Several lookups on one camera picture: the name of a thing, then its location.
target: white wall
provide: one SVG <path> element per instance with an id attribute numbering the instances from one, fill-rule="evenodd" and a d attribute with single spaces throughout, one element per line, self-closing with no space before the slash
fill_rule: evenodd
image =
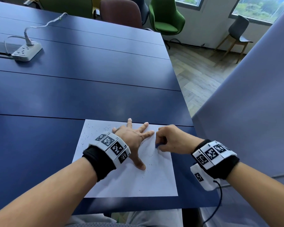
<path id="1" fill-rule="evenodd" d="M 206 47 L 215 48 L 228 35 L 228 28 L 234 22 L 234 19 L 230 19 L 228 16 L 236 1 L 204 0 L 200 11 L 177 7 L 186 20 L 184 29 L 179 35 L 164 36 L 164 38 L 177 38 L 182 43 L 197 46 L 206 43 Z M 144 26 L 151 28 L 149 19 Z M 248 44 L 245 53 L 250 51 L 268 29 L 269 26 L 249 23 L 243 36 L 254 43 Z M 229 42 L 224 42 L 219 49 L 227 50 L 229 46 Z M 232 51 L 240 53 L 242 48 L 242 45 L 235 45 Z"/>

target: green chair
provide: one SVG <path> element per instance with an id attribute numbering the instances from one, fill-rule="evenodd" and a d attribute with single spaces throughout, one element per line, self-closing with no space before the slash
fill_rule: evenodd
<path id="1" fill-rule="evenodd" d="M 44 10 L 56 13 L 68 13 L 69 15 L 92 18 L 92 0 L 39 0 Z"/>
<path id="2" fill-rule="evenodd" d="M 175 0 L 151 0 L 149 18 L 154 31 L 162 35 L 177 35 L 185 24 L 185 18 L 177 10 Z"/>

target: wooden floor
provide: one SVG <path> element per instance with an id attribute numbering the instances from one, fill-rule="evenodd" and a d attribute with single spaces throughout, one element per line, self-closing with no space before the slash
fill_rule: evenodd
<path id="1" fill-rule="evenodd" d="M 189 113 L 193 116 L 236 67 L 237 54 L 170 44 L 167 49 Z"/>

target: gray pants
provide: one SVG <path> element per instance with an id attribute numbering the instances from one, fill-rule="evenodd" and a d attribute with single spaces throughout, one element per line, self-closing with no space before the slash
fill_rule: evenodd
<path id="1" fill-rule="evenodd" d="M 71 216 L 67 225 L 105 222 L 116 223 L 116 220 L 103 214 L 87 214 Z M 182 210 L 151 210 L 130 212 L 126 221 L 130 225 L 152 227 L 183 227 Z"/>

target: white paper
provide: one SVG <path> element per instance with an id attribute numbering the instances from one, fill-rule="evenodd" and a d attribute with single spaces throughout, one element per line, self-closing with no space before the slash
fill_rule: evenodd
<path id="1" fill-rule="evenodd" d="M 102 131 L 112 131 L 113 127 L 126 126 L 125 122 L 86 119 L 78 141 L 73 162 L 82 157 L 91 140 Z M 142 124 L 133 123 L 133 129 Z M 150 124 L 146 131 L 158 130 L 159 125 Z M 157 197 L 178 196 L 171 155 L 155 149 L 156 136 L 144 140 L 139 148 L 139 157 L 146 165 L 141 171 L 127 158 L 120 167 L 111 171 L 98 182 L 85 196 L 86 198 L 107 197 Z"/>

